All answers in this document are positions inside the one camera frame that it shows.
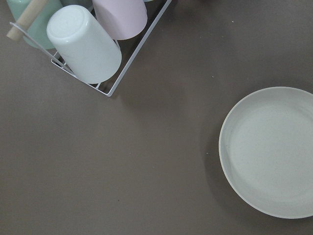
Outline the pink plastic cup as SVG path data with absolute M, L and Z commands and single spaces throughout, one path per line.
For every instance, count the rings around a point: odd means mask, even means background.
M 93 0 L 96 18 L 114 40 L 135 37 L 146 27 L 148 16 L 142 0 Z

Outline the white plastic cup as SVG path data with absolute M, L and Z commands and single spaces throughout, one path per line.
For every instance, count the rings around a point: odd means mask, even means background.
M 87 84 L 102 83 L 118 71 L 122 54 L 95 17 L 80 5 L 56 11 L 47 36 L 74 75 Z

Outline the mint green plastic cup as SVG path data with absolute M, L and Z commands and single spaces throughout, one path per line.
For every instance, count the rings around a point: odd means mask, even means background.
M 17 21 L 22 12 L 29 5 L 30 0 L 8 0 L 8 7 Z M 30 28 L 26 31 L 29 37 L 24 36 L 24 40 L 32 47 L 41 45 L 44 49 L 54 48 L 53 44 L 47 36 L 47 24 L 52 15 L 62 8 L 62 4 L 59 0 L 49 0 L 46 6 L 43 8 L 41 13 L 32 23 Z

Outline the white round plate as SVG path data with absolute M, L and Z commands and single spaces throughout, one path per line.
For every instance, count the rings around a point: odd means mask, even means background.
M 313 95 L 270 87 L 241 99 L 219 136 L 226 179 L 253 208 L 279 218 L 313 214 Z

